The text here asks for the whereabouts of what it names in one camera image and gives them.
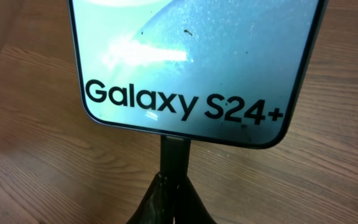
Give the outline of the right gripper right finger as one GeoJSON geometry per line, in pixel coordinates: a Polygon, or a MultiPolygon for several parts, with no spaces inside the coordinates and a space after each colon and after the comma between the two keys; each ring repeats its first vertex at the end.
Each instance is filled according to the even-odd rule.
{"type": "Polygon", "coordinates": [[[216,224],[188,177],[177,190],[174,218],[176,224],[216,224]]]}

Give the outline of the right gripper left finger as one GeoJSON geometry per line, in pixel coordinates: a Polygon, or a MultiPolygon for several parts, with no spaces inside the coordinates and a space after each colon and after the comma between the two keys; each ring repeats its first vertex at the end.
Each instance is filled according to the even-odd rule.
{"type": "Polygon", "coordinates": [[[127,224],[173,224],[173,195],[167,179],[157,173],[127,224]]]}

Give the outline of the Galaxy S24+ smartphone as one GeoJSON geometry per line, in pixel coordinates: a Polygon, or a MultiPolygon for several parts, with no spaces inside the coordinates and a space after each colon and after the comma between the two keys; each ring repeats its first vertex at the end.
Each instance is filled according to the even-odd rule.
{"type": "Polygon", "coordinates": [[[326,0],[68,1],[86,114],[266,149],[286,135],[326,0]]]}

